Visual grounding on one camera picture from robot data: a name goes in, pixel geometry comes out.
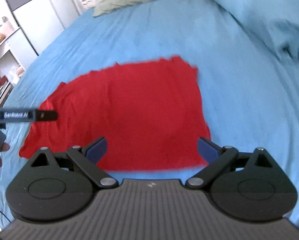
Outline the red knit sweater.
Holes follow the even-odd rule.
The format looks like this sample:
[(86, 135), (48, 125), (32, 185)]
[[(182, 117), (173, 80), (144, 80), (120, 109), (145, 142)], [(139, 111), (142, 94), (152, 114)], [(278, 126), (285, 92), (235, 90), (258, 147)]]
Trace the red knit sweater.
[(19, 151), (30, 158), (42, 146), (63, 152), (104, 137), (107, 171), (160, 171), (206, 165), (200, 137), (210, 137), (197, 83), (198, 70), (182, 58), (115, 64), (57, 89), (40, 105), (56, 121), (35, 122)]

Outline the light blue bed sheet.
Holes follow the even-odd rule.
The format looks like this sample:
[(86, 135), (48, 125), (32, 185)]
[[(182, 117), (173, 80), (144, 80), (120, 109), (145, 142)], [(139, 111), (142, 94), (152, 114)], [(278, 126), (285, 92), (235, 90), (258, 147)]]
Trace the light blue bed sheet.
[[(279, 59), (214, 0), (157, 0), (83, 13), (32, 63), (6, 107), (36, 107), (61, 82), (114, 63), (179, 55), (199, 70), (212, 140), (265, 147), (299, 194), (299, 62)], [(299, 198), (290, 215), (299, 226)]]

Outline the blue crumpled duvet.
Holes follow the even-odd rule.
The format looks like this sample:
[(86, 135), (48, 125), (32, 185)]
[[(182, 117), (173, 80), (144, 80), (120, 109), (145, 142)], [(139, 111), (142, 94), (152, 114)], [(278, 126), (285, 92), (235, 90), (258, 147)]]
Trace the blue crumpled duvet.
[(299, 0), (214, 0), (276, 57), (299, 62)]

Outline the white shelf unit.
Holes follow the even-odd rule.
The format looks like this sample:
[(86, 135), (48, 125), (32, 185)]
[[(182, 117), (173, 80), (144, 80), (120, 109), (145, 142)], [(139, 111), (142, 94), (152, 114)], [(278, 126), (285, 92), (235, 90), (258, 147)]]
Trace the white shelf unit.
[(25, 71), (38, 57), (24, 31), (14, 19), (6, 0), (0, 0), (0, 87), (17, 85)]

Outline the white wardrobe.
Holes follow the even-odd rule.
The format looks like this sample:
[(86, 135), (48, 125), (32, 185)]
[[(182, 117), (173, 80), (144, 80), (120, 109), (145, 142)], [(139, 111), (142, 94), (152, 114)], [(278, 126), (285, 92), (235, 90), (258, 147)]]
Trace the white wardrobe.
[(75, 0), (6, 0), (6, 2), (38, 55), (80, 15)]

